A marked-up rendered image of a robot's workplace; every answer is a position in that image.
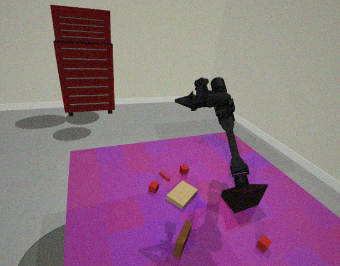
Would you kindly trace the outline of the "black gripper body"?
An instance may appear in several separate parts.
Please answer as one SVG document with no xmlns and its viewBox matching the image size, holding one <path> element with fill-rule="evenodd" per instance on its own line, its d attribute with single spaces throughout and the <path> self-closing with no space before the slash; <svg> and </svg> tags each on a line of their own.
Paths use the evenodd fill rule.
<svg viewBox="0 0 340 266">
<path fill-rule="evenodd" d="M 215 107 L 216 106 L 216 94 L 215 92 L 210 92 L 204 94 L 204 88 L 201 86 L 196 86 L 196 95 L 194 94 L 194 107 L 191 111 L 196 111 L 201 107 Z"/>
</svg>

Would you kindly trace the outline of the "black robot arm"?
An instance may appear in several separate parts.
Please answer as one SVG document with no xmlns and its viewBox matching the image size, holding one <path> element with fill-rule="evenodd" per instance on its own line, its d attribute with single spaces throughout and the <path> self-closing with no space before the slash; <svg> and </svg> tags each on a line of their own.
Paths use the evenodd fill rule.
<svg viewBox="0 0 340 266">
<path fill-rule="evenodd" d="M 215 112 L 218 116 L 219 123 L 226 132 L 227 140 L 229 143 L 229 148 L 231 152 L 231 162 L 230 170 L 232 177 L 234 177 L 235 187 L 234 188 L 245 188 L 251 186 L 248 182 L 247 175 L 249 175 L 248 165 L 244 163 L 243 159 L 240 157 L 233 128 L 234 128 L 234 114 L 235 104 L 233 98 L 227 93 L 226 85 L 221 77 L 212 79 L 210 85 L 211 90 L 208 89 L 208 79 L 200 78 L 195 81 L 195 86 L 201 86 L 204 88 L 204 94 L 215 92 L 216 94 L 216 106 Z M 247 173 L 243 173 L 247 172 Z M 237 174 L 241 173 L 241 174 Z M 237 175 L 233 175 L 237 174 Z"/>
</svg>

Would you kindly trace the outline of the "red cube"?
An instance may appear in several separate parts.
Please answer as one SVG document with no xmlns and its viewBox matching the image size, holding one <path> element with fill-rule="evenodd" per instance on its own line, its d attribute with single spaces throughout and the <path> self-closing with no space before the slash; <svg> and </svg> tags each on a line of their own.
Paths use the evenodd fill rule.
<svg viewBox="0 0 340 266">
<path fill-rule="evenodd" d="M 257 242 L 256 246 L 265 253 L 271 242 L 271 240 L 267 239 L 267 237 L 263 235 Z"/>
<path fill-rule="evenodd" d="M 180 172 L 181 172 L 182 175 L 188 174 L 189 168 L 187 167 L 187 165 L 181 165 L 180 166 Z"/>
<path fill-rule="evenodd" d="M 158 190 L 159 188 L 159 183 L 156 183 L 154 181 L 152 181 L 150 184 L 149 184 L 149 188 L 148 188 L 148 191 L 152 192 L 152 193 L 156 193 L 156 191 Z"/>
</svg>

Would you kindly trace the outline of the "tan rectangular block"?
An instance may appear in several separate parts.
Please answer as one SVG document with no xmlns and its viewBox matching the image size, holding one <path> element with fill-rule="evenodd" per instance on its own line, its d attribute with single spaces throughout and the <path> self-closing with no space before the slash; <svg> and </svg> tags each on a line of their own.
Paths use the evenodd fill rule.
<svg viewBox="0 0 340 266">
<path fill-rule="evenodd" d="M 180 209 L 184 209 L 195 197 L 197 192 L 197 188 L 184 181 L 181 181 L 166 195 L 166 199 Z"/>
</svg>

